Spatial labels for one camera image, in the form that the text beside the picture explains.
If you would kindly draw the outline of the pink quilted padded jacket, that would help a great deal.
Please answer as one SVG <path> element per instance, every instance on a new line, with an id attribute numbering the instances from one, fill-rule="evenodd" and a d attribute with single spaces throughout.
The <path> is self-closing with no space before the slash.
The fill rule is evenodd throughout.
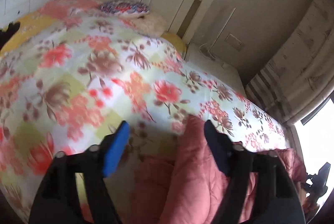
<path id="1" fill-rule="evenodd" d="M 222 173 L 189 116 L 173 161 L 144 159 L 137 173 L 131 223 L 305 223 L 296 189 L 306 180 L 292 149 L 250 152 L 232 142 L 230 175 Z"/>

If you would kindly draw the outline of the window with dark frame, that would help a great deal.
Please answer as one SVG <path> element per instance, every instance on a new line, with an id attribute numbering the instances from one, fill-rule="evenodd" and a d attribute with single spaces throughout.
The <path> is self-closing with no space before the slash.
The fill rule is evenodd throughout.
<path id="1" fill-rule="evenodd" d="M 317 174 L 325 164 L 333 165 L 333 98 L 324 100 L 294 124 L 308 174 Z"/>

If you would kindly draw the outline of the striped patterned curtain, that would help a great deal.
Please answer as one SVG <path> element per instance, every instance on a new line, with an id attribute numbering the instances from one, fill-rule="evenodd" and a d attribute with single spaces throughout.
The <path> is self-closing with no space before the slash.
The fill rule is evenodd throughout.
<path id="1" fill-rule="evenodd" d="M 245 87 L 250 100 L 291 125 L 333 91 L 333 0 L 313 0 L 276 54 Z"/>

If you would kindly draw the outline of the wall power socket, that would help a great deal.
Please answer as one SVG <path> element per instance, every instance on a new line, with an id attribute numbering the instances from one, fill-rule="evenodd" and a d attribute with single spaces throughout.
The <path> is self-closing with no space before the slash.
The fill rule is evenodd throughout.
<path id="1" fill-rule="evenodd" d="M 243 42 L 231 33 L 227 35 L 227 37 L 225 38 L 225 42 L 238 52 L 240 52 L 244 47 Z"/>

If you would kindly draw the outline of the floral bed sheet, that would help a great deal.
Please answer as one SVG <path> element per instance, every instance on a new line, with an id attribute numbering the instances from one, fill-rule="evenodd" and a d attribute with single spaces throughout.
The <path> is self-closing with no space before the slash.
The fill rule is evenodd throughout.
<path id="1" fill-rule="evenodd" d="M 80 153 L 126 121 L 130 139 L 106 186 L 127 220 L 136 170 L 146 155 L 175 155 L 190 114 L 250 151 L 287 147 L 278 122 L 167 40 L 95 2 L 50 1 L 1 50 L 1 190 L 27 222 L 53 156 Z"/>

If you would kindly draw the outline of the white bedside table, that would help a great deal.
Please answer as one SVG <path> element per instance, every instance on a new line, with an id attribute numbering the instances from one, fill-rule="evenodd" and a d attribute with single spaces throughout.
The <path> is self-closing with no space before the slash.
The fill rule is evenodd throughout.
<path id="1" fill-rule="evenodd" d="M 246 95 L 238 71 L 223 60 L 216 58 L 216 60 L 213 61 L 211 58 L 205 57 L 200 52 L 199 46 L 195 44 L 188 46 L 185 61 L 193 68 L 199 69 L 221 80 L 241 95 Z"/>

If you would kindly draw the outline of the beige fluffy pillow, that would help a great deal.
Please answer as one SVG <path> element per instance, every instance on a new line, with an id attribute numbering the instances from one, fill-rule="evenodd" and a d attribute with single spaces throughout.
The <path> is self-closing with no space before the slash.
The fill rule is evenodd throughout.
<path id="1" fill-rule="evenodd" d="M 167 22 L 156 12 L 131 18 L 130 22 L 141 35 L 157 38 L 168 30 Z"/>

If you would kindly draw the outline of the colourful patterned pillow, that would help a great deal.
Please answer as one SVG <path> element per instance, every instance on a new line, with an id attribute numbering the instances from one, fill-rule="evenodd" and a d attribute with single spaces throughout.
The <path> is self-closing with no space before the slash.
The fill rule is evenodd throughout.
<path id="1" fill-rule="evenodd" d="M 143 16 L 151 11 L 147 4 L 133 0 L 107 1 L 100 4 L 99 9 L 106 14 L 130 18 Z"/>

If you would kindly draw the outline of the yellow pillow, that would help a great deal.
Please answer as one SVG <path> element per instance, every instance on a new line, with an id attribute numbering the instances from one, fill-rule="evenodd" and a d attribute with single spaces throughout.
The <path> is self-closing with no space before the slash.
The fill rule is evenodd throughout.
<path id="1" fill-rule="evenodd" d="M 187 45 L 184 41 L 176 34 L 170 32 L 164 32 L 161 37 L 170 42 L 178 51 L 181 56 L 185 56 L 187 51 Z"/>

